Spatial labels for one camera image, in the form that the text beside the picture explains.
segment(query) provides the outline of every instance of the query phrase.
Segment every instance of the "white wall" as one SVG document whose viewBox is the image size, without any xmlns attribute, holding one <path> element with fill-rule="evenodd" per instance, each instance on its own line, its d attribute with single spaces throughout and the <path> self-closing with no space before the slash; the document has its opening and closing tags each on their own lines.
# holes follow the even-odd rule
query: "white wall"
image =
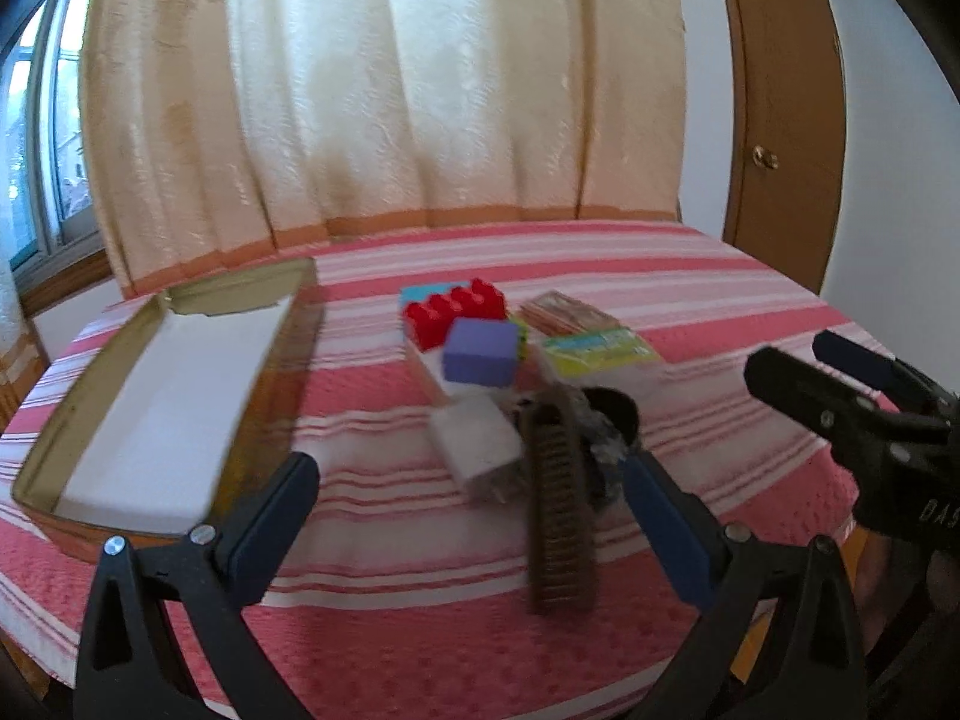
<svg viewBox="0 0 960 720">
<path fill-rule="evenodd" d="M 61 356 L 70 341 L 88 322 L 96 319 L 97 314 L 121 299 L 116 280 L 110 279 L 37 314 L 32 322 L 50 360 Z"/>
<path fill-rule="evenodd" d="M 960 389 L 960 104 L 895 0 L 830 0 L 847 86 L 823 297 Z"/>
<path fill-rule="evenodd" d="M 723 235 L 733 154 L 733 59 L 726 0 L 680 0 L 686 26 L 683 222 Z"/>
</svg>

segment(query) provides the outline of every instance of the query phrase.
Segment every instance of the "foam block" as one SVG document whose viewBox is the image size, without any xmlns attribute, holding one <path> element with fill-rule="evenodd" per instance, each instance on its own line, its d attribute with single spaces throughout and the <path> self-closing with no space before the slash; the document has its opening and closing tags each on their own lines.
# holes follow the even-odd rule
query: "foam block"
<svg viewBox="0 0 960 720">
<path fill-rule="evenodd" d="M 414 379 L 424 388 L 434 406 L 449 406 L 459 400 L 477 395 L 489 395 L 501 409 L 511 408 L 520 396 L 510 386 L 480 386 L 449 382 L 443 378 L 443 348 L 421 352 L 407 338 L 405 343 L 407 364 Z"/>
<path fill-rule="evenodd" d="M 495 319 L 457 319 L 443 347 L 443 378 L 510 386 L 517 375 L 520 329 Z"/>
<path fill-rule="evenodd" d="M 490 396 L 435 409 L 430 434 L 453 480 L 470 500 L 497 499 L 502 490 L 515 485 L 523 442 Z"/>
</svg>

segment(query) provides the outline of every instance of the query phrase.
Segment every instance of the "window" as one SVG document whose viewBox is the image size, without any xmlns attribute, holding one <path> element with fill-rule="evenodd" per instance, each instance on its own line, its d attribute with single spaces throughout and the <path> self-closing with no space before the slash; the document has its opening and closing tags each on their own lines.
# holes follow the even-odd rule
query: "window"
<svg viewBox="0 0 960 720">
<path fill-rule="evenodd" d="M 0 252 L 21 292 L 103 247 L 80 136 L 89 1 L 47 0 L 0 69 Z"/>
</svg>

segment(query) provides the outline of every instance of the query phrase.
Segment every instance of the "door knob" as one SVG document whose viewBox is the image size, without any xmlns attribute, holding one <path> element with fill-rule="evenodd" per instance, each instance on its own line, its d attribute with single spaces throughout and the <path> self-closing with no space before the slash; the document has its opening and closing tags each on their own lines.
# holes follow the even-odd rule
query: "door knob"
<svg viewBox="0 0 960 720">
<path fill-rule="evenodd" d="M 754 146 L 754 164 L 757 167 L 766 167 L 767 170 L 776 170 L 779 167 L 779 159 L 776 154 L 763 146 Z"/>
</svg>

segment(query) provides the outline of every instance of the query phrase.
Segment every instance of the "open box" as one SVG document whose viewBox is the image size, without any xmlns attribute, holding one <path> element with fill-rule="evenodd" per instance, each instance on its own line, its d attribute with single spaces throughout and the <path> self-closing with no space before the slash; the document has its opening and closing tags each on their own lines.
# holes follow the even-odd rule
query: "open box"
<svg viewBox="0 0 960 720">
<path fill-rule="evenodd" d="M 313 260 L 154 295 L 47 420 L 11 496 L 62 551 L 97 562 L 218 525 L 290 450 L 323 305 Z"/>
</svg>

